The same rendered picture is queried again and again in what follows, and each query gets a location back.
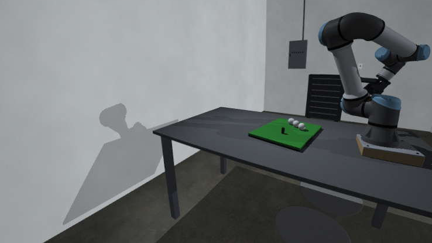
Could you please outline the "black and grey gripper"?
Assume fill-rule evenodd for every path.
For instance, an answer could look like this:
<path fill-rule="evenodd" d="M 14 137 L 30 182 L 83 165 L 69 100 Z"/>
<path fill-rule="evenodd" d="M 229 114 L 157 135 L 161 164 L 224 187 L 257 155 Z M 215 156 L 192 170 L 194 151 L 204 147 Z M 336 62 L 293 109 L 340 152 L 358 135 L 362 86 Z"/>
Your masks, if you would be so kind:
<path fill-rule="evenodd" d="M 371 96 L 372 94 L 382 94 L 384 89 L 391 84 L 387 79 L 383 78 L 380 75 L 377 76 L 377 82 L 376 83 L 369 83 L 364 87 L 368 91 L 368 95 Z M 381 81 L 381 82 L 380 82 Z"/>

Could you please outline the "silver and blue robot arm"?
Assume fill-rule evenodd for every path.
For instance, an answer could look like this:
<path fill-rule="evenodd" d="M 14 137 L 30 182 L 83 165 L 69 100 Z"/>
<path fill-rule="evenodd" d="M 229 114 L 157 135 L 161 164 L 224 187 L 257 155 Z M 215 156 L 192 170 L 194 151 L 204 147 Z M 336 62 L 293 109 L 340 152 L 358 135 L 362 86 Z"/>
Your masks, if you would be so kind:
<path fill-rule="evenodd" d="M 345 91 L 341 109 L 346 114 L 368 118 L 361 139 L 376 146 L 398 147 L 397 125 L 401 100 L 389 95 L 368 95 L 362 83 L 376 83 L 377 79 L 360 77 L 351 45 L 354 39 L 381 45 L 375 52 L 375 57 L 385 66 L 378 75 L 387 80 L 391 80 L 406 61 L 428 59 L 429 45 L 416 45 L 387 27 L 382 19 L 361 12 L 349 13 L 323 24 L 318 39 L 333 53 L 340 74 Z"/>

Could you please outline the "green mat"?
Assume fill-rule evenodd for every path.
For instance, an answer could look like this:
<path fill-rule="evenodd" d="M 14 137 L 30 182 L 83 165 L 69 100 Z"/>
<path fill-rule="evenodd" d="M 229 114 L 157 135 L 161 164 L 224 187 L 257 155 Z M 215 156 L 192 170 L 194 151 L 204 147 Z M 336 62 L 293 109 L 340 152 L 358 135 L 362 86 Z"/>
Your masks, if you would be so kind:
<path fill-rule="evenodd" d="M 300 123 L 306 125 L 304 130 L 289 124 L 288 119 L 278 118 L 248 133 L 248 136 L 300 152 L 322 128 L 320 125 Z"/>

